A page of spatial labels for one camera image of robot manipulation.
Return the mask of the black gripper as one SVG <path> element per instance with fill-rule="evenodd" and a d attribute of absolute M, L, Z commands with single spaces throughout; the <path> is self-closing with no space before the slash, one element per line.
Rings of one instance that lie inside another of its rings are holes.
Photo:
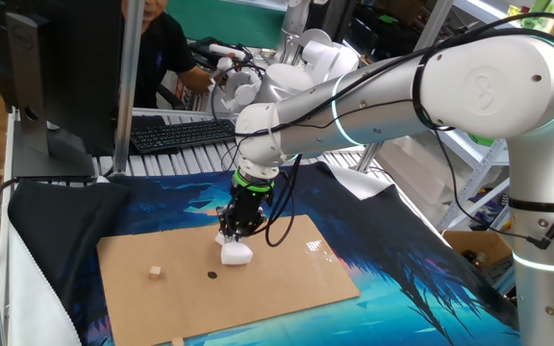
<path fill-rule="evenodd" d="M 238 240 L 257 232 L 266 221 L 261 204 L 272 205 L 272 191 L 255 191 L 247 187 L 231 187 L 232 206 L 217 207 L 219 233 L 225 240 Z"/>

